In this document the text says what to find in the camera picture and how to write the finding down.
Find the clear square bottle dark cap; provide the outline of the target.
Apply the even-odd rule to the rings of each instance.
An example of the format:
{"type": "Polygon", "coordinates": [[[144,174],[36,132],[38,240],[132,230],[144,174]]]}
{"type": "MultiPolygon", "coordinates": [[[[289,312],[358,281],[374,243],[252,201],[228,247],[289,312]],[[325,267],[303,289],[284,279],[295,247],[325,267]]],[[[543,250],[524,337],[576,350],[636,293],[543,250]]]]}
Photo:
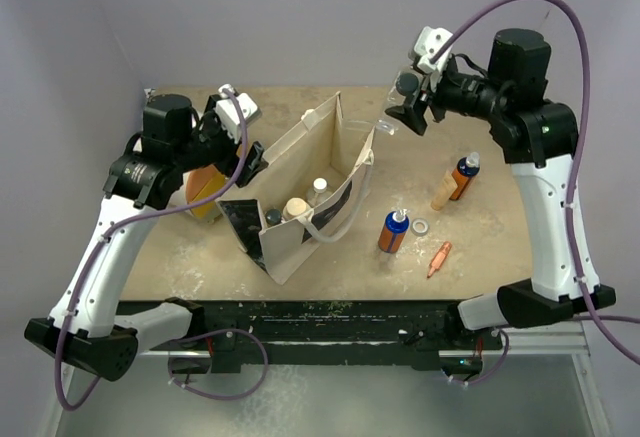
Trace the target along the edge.
{"type": "Polygon", "coordinates": [[[424,75],[411,67],[402,67],[390,87],[383,111],[390,106],[411,105],[417,102],[424,102],[427,105],[423,89],[424,82],[424,75]]]}

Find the small square bottle dark cap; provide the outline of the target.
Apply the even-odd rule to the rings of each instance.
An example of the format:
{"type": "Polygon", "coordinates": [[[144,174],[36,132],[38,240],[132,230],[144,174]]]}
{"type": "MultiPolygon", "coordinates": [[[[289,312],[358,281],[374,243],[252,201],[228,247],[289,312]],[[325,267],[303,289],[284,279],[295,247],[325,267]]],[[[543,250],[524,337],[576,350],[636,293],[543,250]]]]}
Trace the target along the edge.
{"type": "Polygon", "coordinates": [[[283,222],[282,212],[277,208],[271,208],[265,212],[265,221],[269,227],[279,225],[283,222]]]}

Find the white bottle beige cap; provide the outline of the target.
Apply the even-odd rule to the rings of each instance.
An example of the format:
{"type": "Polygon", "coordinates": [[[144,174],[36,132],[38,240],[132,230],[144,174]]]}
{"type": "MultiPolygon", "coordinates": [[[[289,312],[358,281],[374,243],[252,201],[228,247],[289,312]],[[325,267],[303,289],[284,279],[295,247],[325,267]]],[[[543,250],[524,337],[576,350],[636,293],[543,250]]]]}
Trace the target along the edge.
{"type": "Polygon", "coordinates": [[[284,221],[290,221],[305,214],[311,209],[310,205],[302,198],[293,197],[289,199],[282,211],[284,221]]]}

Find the canvas tote bag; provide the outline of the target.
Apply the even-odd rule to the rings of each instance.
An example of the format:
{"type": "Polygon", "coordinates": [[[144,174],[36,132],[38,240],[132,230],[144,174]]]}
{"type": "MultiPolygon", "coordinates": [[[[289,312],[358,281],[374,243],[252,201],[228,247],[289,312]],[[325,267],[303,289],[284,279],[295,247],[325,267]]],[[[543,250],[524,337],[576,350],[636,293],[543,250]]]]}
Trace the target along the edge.
{"type": "Polygon", "coordinates": [[[273,281],[284,284],[349,231],[369,192],[375,133],[345,119],[335,94],[267,149],[249,184],[218,199],[242,250],[273,281]]]}

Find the small clear bottle white cap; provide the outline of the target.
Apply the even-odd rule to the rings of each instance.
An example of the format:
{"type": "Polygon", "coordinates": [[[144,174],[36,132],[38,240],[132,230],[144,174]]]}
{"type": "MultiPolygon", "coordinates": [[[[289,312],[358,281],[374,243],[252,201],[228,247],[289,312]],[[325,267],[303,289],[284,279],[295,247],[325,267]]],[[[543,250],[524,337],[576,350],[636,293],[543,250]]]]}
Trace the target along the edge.
{"type": "Polygon", "coordinates": [[[308,189],[306,193],[306,202],[311,208],[314,208],[328,200],[331,195],[332,190],[329,187],[327,180],[319,177],[313,181],[311,187],[308,189]]]}

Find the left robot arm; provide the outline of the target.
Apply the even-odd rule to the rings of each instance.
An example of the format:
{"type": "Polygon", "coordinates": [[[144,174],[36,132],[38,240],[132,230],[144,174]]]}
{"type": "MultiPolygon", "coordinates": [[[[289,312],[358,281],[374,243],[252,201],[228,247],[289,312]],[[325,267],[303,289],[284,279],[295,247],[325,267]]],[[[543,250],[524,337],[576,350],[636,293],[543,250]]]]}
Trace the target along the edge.
{"type": "Polygon", "coordinates": [[[247,142],[261,114],[254,100],[224,86],[203,112],[179,94],[151,97],[142,129],[109,169],[90,244],[58,303],[31,319],[25,338],[68,364],[107,381],[120,379],[142,352],[177,342],[184,349],[206,335],[202,306],[172,297],[156,307],[120,316],[125,283],[150,231],[166,214],[186,173],[214,166],[231,184],[245,186],[264,168],[264,148],[247,142]]]}

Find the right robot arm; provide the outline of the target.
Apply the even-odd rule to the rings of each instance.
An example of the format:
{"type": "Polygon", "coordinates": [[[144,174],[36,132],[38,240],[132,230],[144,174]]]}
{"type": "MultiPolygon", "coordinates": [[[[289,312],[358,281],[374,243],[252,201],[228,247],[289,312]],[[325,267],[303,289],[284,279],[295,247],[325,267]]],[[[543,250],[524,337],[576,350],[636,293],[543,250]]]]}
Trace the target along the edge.
{"type": "Polygon", "coordinates": [[[480,329],[550,325],[616,302],[590,260],[579,204],[570,181],[577,155],[576,117],[565,104],[545,98],[551,47],[528,29],[496,33],[485,71],[459,72],[445,48],[451,32],[425,27],[392,88],[385,112],[414,133],[427,128],[425,114],[447,112],[488,122],[524,205],[533,274],[493,293],[461,301],[445,323],[446,340],[467,348],[480,329]]]}

